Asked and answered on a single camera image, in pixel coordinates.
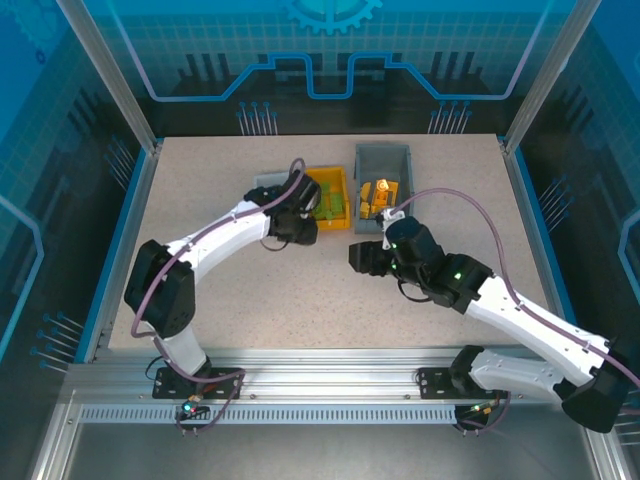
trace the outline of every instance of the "beige tabletop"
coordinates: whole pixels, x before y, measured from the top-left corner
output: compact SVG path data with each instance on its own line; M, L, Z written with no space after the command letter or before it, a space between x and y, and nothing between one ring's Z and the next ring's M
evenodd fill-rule
M182 238L228 212L257 174L284 171L296 157L308 166L344 165L354 200L358 143L411 148L415 191L451 187L477 199L502 236L516 288L546 305L499 145L494 135L337 135L167 138L137 245ZM482 217L463 200L430 196L414 215L445 252L466 253L498 269ZM320 232L311 247L271 253L255 243L212 270L196 289L193 321L205 347L385 348L513 344L502 332L451 309L404 299L393 278L353 272L348 246L380 236ZM147 346L130 337L133 313L121 303L111 348Z

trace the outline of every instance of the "yellow bin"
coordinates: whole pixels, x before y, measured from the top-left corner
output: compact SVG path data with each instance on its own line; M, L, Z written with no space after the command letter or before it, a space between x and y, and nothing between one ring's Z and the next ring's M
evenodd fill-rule
M307 168L306 172L322 189L320 205L313 211L318 230L351 228L351 208L344 167Z

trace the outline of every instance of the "plastic bin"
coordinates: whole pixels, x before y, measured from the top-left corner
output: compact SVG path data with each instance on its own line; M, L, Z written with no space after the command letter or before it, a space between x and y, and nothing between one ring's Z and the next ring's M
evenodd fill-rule
M371 218L361 218L360 198L363 184L370 182L371 186L378 180L396 182L398 191L393 198L393 205L398 206L413 195L413 174L411 171L411 150L408 145L393 144L359 144L356 145L356 165L354 177L356 179L356 198L354 200L354 230L355 233L380 233L375 215ZM404 208L406 215L411 215L413 205Z
M313 216L318 230L343 230L351 227L351 206L347 193L347 174L344 167L307 168L306 174L313 178L322 189L322 198ZM282 185L287 181L287 172L257 175L253 179L254 188Z

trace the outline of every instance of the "robotic arm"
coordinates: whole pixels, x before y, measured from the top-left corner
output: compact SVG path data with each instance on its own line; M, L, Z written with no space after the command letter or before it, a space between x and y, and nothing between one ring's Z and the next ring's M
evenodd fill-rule
M482 390L522 392L562 405L569 417L598 432L609 432L625 401L630 381L618 369L523 309L584 340L623 364L637 357L632 342L614 342L577 328L517 295L505 280L467 255L446 254L429 229L403 211L385 210L377 218L384 240L351 245L349 263L356 272L392 275L399 287L419 287L436 305L508 333L546 361L505 357L483 347L467 346L449 369L461 394Z
M284 201L266 210L260 208L294 188L299 175L302 178L297 187ZM173 365L190 376L211 377L209 360L190 325L195 314L195 286L225 258L267 236L285 243L314 244L318 228L309 212L319 199L319 185L295 171L282 186L251 190L227 215L191 235L164 246L151 240L140 248L124 295L134 311L141 308L162 267L188 248L156 287L142 316Z

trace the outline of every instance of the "gear graphic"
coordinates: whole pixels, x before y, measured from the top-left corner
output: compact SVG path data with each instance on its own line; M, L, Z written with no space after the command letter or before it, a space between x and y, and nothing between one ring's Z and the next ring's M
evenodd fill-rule
M45 48L59 28L59 13L53 0L3 0L0 14L13 15L22 33L38 49Z
M360 21L373 18L373 9L381 6L382 0L284 0L289 20L297 20L300 28L311 27L313 33L325 31L327 35L360 28Z

